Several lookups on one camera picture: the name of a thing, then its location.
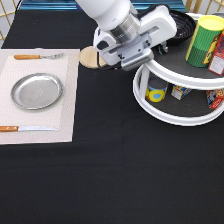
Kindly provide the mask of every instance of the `knife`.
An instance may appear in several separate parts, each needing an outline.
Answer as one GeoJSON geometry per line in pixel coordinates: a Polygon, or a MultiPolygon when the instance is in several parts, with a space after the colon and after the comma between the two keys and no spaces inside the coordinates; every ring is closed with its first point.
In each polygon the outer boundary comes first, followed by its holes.
{"type": "Polygon", "coordinates": [[[55,54],[55,55],[51,55],[51,56],[40,56],[40,55],[14,55],[14,58],[17,60],[24,60],[24,59],[57,59],[57,58],[61,58],[64,54],[55,54]]]}
{"type": "Polygon", "coordinates": [[[16,131],[57,131],[57,129],[46,126],[0,126],[0,132],[16,131]]]}

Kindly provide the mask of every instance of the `fork handle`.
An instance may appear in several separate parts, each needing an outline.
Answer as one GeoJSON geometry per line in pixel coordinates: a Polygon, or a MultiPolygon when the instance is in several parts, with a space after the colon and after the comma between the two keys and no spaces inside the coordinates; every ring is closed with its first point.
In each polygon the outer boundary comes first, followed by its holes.
{"type": "Polygon", "coordinates": [[[40,59],[40,55],[15,55],[14,58],[17,60],[40,59]]]}

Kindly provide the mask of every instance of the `green can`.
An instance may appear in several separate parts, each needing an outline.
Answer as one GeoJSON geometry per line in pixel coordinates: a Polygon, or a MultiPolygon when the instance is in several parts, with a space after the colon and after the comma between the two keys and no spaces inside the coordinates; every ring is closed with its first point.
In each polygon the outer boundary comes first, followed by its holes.
{"type": "Polygon", "coordinates": [[[219,16],[202,16],[198,20],[186,55],[186,61],[195,67],[208,66],[223,30],[223,18],[219,16]]]}

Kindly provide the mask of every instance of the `utensil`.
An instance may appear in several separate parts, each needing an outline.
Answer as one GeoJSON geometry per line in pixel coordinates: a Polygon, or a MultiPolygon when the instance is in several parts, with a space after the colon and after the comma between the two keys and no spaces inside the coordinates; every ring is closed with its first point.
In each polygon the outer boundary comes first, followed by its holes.
{"type": "Polygon", "coordinates": [[[61,58],[64,55],[64,53],[61,54],[55,54],[51,56],[41,56],[41,55],[14,55],[14,58],[17,60],[24,60],[24,59],[57,59],[61,58]]]}
{"type": "Polygon", "coordinates": [[[0,126],[0,132],[16,131],[57,131],[57,129],[46,126],[0,126]]]}
{"type": "Polygon", "coordinates": [[[177,33],[175,37],[167,41],[168,44],[179,44],[189,39],[196,28],[194,19],[186,13],[177,10],[171,10],[170,15],[177,25],[177,33]]]}
{"type": "Polygon", "coordinates": [[[53,75],[36,73],[20,79],[12,88],[15,104],[24,109],[41,109],[56,102],[62,95],[61,81],[53,75]]]}

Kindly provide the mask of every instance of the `can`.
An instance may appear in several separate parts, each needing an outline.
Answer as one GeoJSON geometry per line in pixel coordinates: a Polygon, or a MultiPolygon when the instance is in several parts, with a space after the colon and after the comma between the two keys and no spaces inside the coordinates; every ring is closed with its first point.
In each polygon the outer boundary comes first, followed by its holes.
{"type": "Polygon", "coordinates": [[[195,67],[207,67],[223,29],[223,18],[213,15],[202,16],[198,20],[185,58],[186,61],[195,67]]]}
{"type": "Polygon", "coordinates": [[[146,90],[146,99],[156,103],[162,101],[165,98],[167,87],[168,82],[151,73],[146,90]]]}

